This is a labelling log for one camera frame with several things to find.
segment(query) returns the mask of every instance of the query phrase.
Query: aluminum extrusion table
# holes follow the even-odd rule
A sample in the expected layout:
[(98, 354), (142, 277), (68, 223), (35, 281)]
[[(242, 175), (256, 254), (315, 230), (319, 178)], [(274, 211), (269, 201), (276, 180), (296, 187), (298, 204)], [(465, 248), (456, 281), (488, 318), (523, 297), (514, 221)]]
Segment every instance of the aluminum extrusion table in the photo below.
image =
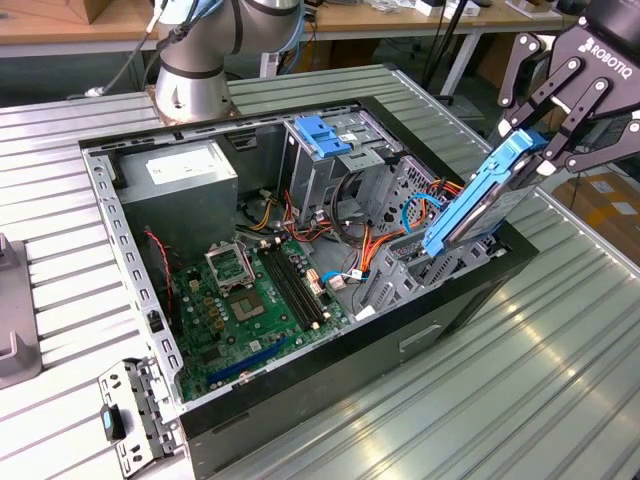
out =
[[(231, 83), (244, 113), (375, 95), (468, 176), (488, 146), (382, 66)], [(0, 390), (0, 478), (118, 478), (97, 375), (146, 351), (76, 143), (159, 126), (144, 94), (0, 110), (0, 230), (26, 240), (45, 371)], [(222, 479), (620, 478), (640, 465), (637, 268), (552, 199), (512, 223), (541, 251), (451, 338)], [(188, 479), (183, 457), (143, 478)]]

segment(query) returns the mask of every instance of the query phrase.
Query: yellow wire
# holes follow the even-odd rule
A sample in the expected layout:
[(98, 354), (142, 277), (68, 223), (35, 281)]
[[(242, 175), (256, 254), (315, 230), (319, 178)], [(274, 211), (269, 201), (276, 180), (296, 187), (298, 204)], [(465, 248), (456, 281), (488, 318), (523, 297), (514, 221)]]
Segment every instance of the yellow wire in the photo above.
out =
[(267, 226), (267, 223), (269, 223), (269, 218), (271, 217), (271, 206), (273, 205), (273, 201), (272, 200), (268, 200), (267, 201), (267, 209), (264, 211), (264, 217), (262, 217), (262, 221), (257, 224), (254, 225), (253, 227), (249, 227), (251, 230), (253, 230), (254, 232), (257, 232), (259, 230), (262, 230), (264, 227)]

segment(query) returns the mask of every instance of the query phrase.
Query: cardboard box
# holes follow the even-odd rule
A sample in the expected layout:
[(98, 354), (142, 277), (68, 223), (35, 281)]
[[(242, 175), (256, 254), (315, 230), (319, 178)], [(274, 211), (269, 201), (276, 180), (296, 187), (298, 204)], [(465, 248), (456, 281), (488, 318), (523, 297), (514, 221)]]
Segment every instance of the cardboard box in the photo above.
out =
[[(577, 178), (553, 191), (571, 207)], [(640, 192), (615, 173), (582, 176), (573, 212), (630, 260), (640, 265)]]
[(14, 10), (72, 23), (89, 24), (111, 0), (0, 0), (0, 11)]

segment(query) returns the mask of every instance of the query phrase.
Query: red wire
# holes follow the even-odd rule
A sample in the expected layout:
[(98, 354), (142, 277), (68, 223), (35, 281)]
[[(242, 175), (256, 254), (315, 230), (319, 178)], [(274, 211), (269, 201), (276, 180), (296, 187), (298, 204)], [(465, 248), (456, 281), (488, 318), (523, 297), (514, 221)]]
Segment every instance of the red wire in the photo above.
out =
[(146, 233), (154, 242), (156, 242), (156, 245), (158, 245), (158, 248), (160, 249), (160, 253), (162, 254), (162, 261), (164, 263), (164, 273), (167, 276), (167, 291), (169, 294), (169, 300), (167, 302), (167, 308), (169, 309), (168, 315), (171, 315), (171, 297), (172, 297), (171, 277), (169, 276), (170, 270), (169, 270), (169, 261), (167, 260), (167, 252), (165, 251), (165, 246), (162, 245), (162, 242), (160, 242), (158, 237), (156, 237), (153, 233), (149, 232), (148, 230), (145, 231), (144, 233)]

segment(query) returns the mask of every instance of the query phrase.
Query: wooden table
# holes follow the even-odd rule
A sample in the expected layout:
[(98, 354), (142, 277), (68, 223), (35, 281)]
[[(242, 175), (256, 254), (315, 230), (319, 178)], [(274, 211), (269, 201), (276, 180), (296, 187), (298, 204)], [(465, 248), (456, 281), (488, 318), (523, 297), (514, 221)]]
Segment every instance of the wooden table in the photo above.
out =
[[(0, 58), (131, 51), (152, 15), (148, 0), (113, 0), (91, 24), (6, 12), (0, 20)], [(151, 34), (143, 49), (155, 48)]]
[[(426, 16), (409, 8), (398, 13), (382, 13), (370, 5), (343, 6), (324, 4), (318, 9), (317, 40), (347, 40), (359, 38), (424, 37), (435, 35), (439, 16)], [(486, 33), (534, 32), (562, 30), (575, 23), (575, 17), (557, 17), (533, 20), (505, 5), (504, 0), (493, 0), (493, 6), (480, 10), (477, 17), (462, 17), (455, 33), (465, 40), (441, 91), (451, 95), (455, 90), (478, 41)], [(448, 19), (442, 22), (441, 33)], [(303, 40), (312, 36), (312, 28), (305, 26)], [(274, 76), (277, 56), (263, 54), (260, 76)]]
[[(564, 22), (575, 22), (566, 17)], [(358, 6), (328, 5), (318, 9), (318, 40), (345, 40), (354, 38), (410, 37), (434, 34), (439, 16), (426, 16), (417, 10), (403, 8), (399, 13), (382, 13), (367, 4)], [(446, 29), (448, 19), (442, 22)], [(505, 5), (504, 0), (494, 0), (490, 8), (480, 9), (477, 17), (462, 17), (456, 33), (469, 34), (477, 29), (483, 33), (504, 31), (557, 30), (562, 28), (563, 18), (532, 20)], [(312, 28), (305, 32), (311, 36)]]

